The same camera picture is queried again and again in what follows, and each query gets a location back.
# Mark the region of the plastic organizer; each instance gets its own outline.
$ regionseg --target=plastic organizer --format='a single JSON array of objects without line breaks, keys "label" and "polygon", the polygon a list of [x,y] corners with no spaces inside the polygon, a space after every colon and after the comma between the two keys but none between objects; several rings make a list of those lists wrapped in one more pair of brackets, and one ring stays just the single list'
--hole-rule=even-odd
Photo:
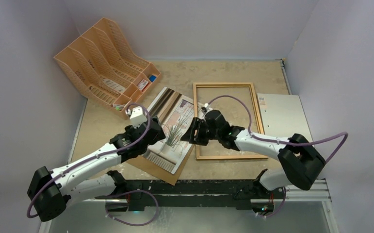
[{"label": "plastic organizer", "polygon": [[126,119],[161,79],[155,66],[134,54],[119,26],[103,18],[54,59],[78,91]]}]

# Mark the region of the wooden picture frame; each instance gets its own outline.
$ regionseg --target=wooden picture frame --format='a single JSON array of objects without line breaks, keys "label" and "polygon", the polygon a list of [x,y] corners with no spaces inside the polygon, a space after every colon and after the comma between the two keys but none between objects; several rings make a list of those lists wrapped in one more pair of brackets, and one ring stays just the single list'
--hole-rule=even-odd
[{"label": "wooden picture frame", "polygon": [[[260,107],[258,104],[258,98],[257,94],[255,92],[255,88],[253,83],[228,83],[228,82],[222,82],[222,83],[193,83],[193,100],[194,100],[194,116],[198,117],[198,97],[197,97],[197,89],[198,88],[220,88],[220,87],[248,87],[249,93],[251,96],[251,100],[253,103],[253,109],[254,109],[254,116],[256,125],[258,128],[258,132],[261,134],[264,134],[264,127],[262,125],[261,120],[261,113],[260,113]],[[200,152],[200,146],[195,146],[196,151],[196,159],[197,160],[229,160],[229,159],[267,159],[267,156],[255,154],[255,155],[209,155],[209,156],[201,156]]]}]

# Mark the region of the white wall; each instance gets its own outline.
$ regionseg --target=white wall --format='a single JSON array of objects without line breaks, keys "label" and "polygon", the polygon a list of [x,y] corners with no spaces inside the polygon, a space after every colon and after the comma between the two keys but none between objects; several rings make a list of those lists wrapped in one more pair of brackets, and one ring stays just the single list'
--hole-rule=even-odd
[{"label": "white wall", "polygon": [[67,161],[84,99],[52,57],[78,36],[62,0],[0,0],[0,233],[38,231],[32,175]]},{"label": "white wall", "polygon": [[315,140],[350,133],[326,167],[342,232],[374,232],[374,0],[320,0],[286,70]]},{"label": "white wall", "polygon": [[276,59],[318,0],[65,0],[80,33],[115,20],[147,59]]}]

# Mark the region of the wall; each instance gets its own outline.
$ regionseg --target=wall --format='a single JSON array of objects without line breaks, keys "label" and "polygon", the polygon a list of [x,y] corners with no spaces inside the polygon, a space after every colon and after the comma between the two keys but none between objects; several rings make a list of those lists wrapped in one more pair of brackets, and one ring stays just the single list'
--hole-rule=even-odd
[{"label": "wall", "polygon": [[341,232],[374,232],[374,0],[320,0],[286,70],[314,139],[350,133],[325,171]]},{"label": "wall", "polygon": [[52,57],[78,36],[62,0],[0,0],[0,232],[38,231],[32,175],[67,161],[84,99]]},{"label": "wall", "polygon": [[146,59],[276,59],[318,0],[65,0],[80,33],[115,20]]}]

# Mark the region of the wooden tabletop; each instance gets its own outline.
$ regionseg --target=wooden tabletop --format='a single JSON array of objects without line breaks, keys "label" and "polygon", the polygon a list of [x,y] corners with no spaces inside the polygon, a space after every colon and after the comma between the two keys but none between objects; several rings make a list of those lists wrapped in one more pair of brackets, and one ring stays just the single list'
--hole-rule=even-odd
[{"label": "wooden tabletop", "polygon": [[[280,62],[153,62],[163,77],[141,104],[149,106],[163,87],[167,86],[190,98],[193,97],[194,82],[251,82],[257,93],[288,94]],[[206,96],[212,96],[209,90]],[[239,121],[247,122],[243,108],[237,110],[243,117]],[[80,131],[75,145],[72,161],[76,161],[100,148],[110,138],[124,131],[129,120],[122,120],[117,115],[87,102],[82,118]],[[276,168],[279,162],[266,160],[233,160],[233,161],[197,161],[195,150],[191,153],[181,173],[180,179],[254,179],[265,168]],[[156,179],[155,177],[123,163],[108,170],[118,170],[126,179]],[[107,170],[94,177],[105,174]]]}]

